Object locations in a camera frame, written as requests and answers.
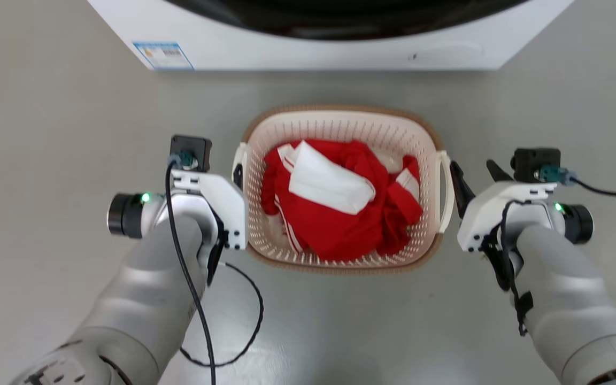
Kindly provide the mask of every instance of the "white stripe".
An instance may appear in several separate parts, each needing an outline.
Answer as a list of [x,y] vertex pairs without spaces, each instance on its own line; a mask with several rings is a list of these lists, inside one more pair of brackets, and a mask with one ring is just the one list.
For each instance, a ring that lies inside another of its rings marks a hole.
[[415,200],[420,198],[420,185],[418,179],[413,177],[413,174],[406,168],[396,177],[396,183],[413,196]]
[[291,244],[291,248],[297,253],[300,253],[301,251],[303,251],[303,248],[298,242],[298,239],[296,239],[296,234],[294,234],[294,228],[291,226],[291,224],[289,224],[289,222],[287,222],[286,217],[284,217],[284,212],[282,211],[282,206],[279,204],[279,198],[277,197],[277,195],[274,196],[274,204],[277,206],[277,208],[279,208],[279,213],[282,215],[282,220],[284,221],[284,229],[286,229],[287,231],[287,238],[289,239],[289,244]]
[[279,160],[282,161],[284,168],[286,168],[289,173],[294,171],[294,163],[296,163],[293,159],[294,151],[294,147],[292,147],[291,144],[284,144],[284,146],[277,147]]

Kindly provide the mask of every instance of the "white cloth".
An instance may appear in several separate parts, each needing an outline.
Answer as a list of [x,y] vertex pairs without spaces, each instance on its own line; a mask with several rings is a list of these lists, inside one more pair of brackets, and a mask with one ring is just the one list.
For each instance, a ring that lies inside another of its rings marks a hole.
[[377,156],[379,163],[381,163],[384,168],[387,169],[387,173],[389,174],[398,174],[403,171],[403,158],[401,156],[395,155],[394,153],[390,153],[389,151],[385,151],[382,149],[372,148],[372,153],[374,156]]
[[291,173],[289,192],[303,199],[355,215],[376,195],[369,180],[332,163],[305,141],[295,149],[285,144],[277,151]]

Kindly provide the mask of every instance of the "beige plastic basket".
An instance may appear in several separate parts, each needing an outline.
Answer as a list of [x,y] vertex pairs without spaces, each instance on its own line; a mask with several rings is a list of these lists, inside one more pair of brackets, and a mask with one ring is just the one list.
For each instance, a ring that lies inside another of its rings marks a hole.
[[[370,253],[355,261],[324,261],[311,252],[294,252],[275,239],[261,208],[260,192],[267,152],[279,144],[300,139],[362,141],[394,156],[414,155],[420,164],[420,205],[423,215],[409,227],[411,241],[393,256]],[[440,191],[440,170],[445,196]],[[257,117],[237,149],[233,178],[249,198],[247,250],[270,265],[317,273],[379,274],[418,268],[440,246],[452,215],[455,195],[450,183],[450,160],[432,127],[408,112],[356,105],[296,105],[280,107]]]

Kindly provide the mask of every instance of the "silver arm segment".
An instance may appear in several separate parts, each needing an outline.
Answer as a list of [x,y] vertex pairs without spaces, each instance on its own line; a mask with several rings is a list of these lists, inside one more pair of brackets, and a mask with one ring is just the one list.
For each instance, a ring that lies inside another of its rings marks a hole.
[[563,384],[616,373],[616,304],[591,260],[553,229],[526,227],[516,243],[523,267],[515,279],[533,308],[525,325],[543,361]]
[[[196,259],[201,230],[193,217],[175,221],[200,296],[206,282]],[[194,314],[168,221],[161,221],[127,254],[68,343],[11,385],[156,385]]]

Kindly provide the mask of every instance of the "washing machine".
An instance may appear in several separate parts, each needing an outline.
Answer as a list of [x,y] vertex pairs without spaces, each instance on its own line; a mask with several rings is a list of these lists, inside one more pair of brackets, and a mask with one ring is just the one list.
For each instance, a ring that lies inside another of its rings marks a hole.
[[147,68],[496,70],[574,0],[88,0]]

